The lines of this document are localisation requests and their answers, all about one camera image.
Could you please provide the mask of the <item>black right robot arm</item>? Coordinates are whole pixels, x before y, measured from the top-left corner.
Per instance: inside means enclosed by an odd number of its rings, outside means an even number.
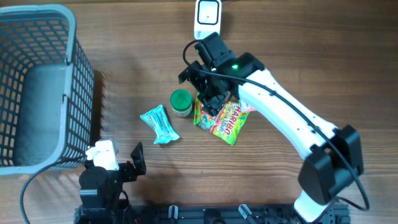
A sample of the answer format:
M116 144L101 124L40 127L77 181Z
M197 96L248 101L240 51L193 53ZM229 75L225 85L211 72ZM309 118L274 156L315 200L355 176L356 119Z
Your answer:
M213 126L231 134L242 109L229 109L237 98L252 106L293 145L303 165L298 175L302 188L293 208L303 222L316 223L340 201L340 193L358 184L364 171L360 135L352 126L336 127L307 109L283 89L253 54L235 56L217 33L193 40L200 59L187 63L180 82L197 90L199 109L211 116L227 116Z

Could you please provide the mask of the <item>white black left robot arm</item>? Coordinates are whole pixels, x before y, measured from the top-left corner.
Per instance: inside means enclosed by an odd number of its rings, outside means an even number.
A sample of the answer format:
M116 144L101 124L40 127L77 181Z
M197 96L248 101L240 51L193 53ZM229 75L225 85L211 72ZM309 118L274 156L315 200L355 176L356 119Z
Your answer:
M113 139L97 141L86 151L87 161L79 177L82 204L75 210L74 222L133 223L141 222L132 208L123 184L146 174L141 142L131 152L132 161L118 163L118 147Z

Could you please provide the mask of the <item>red white snack packet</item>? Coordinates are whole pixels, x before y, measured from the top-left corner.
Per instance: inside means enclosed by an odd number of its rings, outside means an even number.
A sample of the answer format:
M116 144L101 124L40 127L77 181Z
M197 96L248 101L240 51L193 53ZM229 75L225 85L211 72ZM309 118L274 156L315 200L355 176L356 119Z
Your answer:
M256 111L256 109L253 106L247 104L243 100L239 100L239 107L242 113L250 113Z

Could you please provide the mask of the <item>teal tissue packet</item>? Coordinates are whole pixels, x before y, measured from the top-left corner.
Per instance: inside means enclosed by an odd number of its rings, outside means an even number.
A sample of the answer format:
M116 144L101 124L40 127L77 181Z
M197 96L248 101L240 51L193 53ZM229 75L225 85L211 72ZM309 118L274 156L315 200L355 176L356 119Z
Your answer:
M140 119L154 130L156 134L154 144L168 144L180 138L169 123L163 105L140 115Z

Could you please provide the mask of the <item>Haribo gummy candy bag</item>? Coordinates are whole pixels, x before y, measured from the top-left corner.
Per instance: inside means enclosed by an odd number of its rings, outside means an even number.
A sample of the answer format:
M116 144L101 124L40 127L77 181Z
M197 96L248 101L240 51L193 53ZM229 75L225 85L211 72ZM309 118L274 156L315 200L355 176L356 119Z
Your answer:
M217 115L211 116L205 112L203 104L196 98L193 123L233 146L248 114L241 111L239 103L228 101Z

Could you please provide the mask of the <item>green lid small jar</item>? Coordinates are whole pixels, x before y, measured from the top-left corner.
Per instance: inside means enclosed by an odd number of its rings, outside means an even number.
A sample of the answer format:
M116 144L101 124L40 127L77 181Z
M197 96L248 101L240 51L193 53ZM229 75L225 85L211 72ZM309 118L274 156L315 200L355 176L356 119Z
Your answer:
M170 104L179 117L187 117L192 112L192 96L187 90L175 90L170 96Z

